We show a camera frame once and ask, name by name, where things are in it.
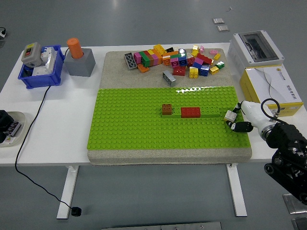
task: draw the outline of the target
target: gray block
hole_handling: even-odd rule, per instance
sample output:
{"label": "gray block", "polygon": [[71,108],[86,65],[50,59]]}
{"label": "gray block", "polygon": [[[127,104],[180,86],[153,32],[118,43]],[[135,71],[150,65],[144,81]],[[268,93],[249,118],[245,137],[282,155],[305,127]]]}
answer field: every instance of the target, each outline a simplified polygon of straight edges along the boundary
{"label": "gray block", "polygon": [[69,52],[65,59],[64,65],[71,76],[90,77],[96,64],[91,49],[82,48],[83,56],[81,58],[72,58]]}

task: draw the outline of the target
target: white lego brick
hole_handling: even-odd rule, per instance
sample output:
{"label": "white lego brick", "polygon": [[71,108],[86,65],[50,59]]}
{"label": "white lego brick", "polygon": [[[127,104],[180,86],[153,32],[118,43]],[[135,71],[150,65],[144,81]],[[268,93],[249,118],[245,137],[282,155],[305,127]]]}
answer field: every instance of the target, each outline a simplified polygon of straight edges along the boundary
{"label": "white lego brick", "polygon": [[224,117],[224,121],[234,122],[235,119],[236,119],[236,113],[228,110],[225,117]]}

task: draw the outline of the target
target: yellow box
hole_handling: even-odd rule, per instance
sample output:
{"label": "yellow box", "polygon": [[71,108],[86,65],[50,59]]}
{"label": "yellow box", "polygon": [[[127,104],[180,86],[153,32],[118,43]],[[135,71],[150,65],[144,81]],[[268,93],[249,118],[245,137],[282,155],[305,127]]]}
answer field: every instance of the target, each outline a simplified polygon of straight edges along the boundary
{"label": "yellow box", "polygon": [[[279,116],[292,116],[304,104],[283,65],[245,69],[240,85],[247,101],[277,100],[281,107]],[[273,114],[277,112],[274,102],[267,101],[265,104]]]}

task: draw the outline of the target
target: yellow lego brick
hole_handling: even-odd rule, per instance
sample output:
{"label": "yellow lego brick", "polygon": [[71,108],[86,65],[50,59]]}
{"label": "yellow lego brick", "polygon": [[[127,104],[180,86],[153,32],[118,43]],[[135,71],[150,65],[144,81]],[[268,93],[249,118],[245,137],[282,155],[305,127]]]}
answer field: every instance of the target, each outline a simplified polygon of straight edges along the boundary
{"label": "yellow lego brick", "polygon": [[155,46],[153,46],[153,47],[154,47],[154,49],[155,49],[156,51],[159,52],[160,55],[166,53],[166,50],[165,50],[160,44],[157,44],[157,45],[155,45]]}
{"label": "yellow lego brick", "polygon": [[221,56],[220,54],[216,54],[213,59],[217,61],[220,58],[220,56]]}
{"label": "yellow lego brick", "polygon": [[219,68],[216,66],[213,66],[212,68],[209,69],[209,72],[213,75],[216,74],[219,71]]}
{"label": "yellow lego brick", "polygon": [[190,67],[189,78],[198,78],[198,68]]}
{"label": "yellow lego brick", "polygon": [[150,54],[150,55],[153,55],[154,54],[154,52],[151,50],[151,49],[149,49],[149,50],[147,50],[148,51],[148,53]]}
{"label": "yellow lego brick", "polygon": [[196,57],[198,54],[198,49],[194,49],[191,54]]}

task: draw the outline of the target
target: purple lego brick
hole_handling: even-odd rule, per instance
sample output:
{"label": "purple lego brick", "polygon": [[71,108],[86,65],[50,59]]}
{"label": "purple lego brick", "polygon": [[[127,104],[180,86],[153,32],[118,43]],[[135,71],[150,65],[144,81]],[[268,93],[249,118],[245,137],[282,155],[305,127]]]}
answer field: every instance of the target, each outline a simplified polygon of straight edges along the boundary
{"label": "purple lego brick", "polygon": [[134,60],[136,62],[136,64],[140,64],[142,61],[142,56],[139,54],[139,52],[135,52],[133,54]]}
{"label": "purple lego brick", "polygon": [[179,62],[178,62],[178,58],[175,57],[175,58],[171,58],[171,65],[173,68],[179,66]]}
{"label": "purple lego brick", "polygon": [[200,64],[200,65],[203,65],[203,60],[201,60],[200,58],[196,57],[195,58],[195,61],[196,63]]}

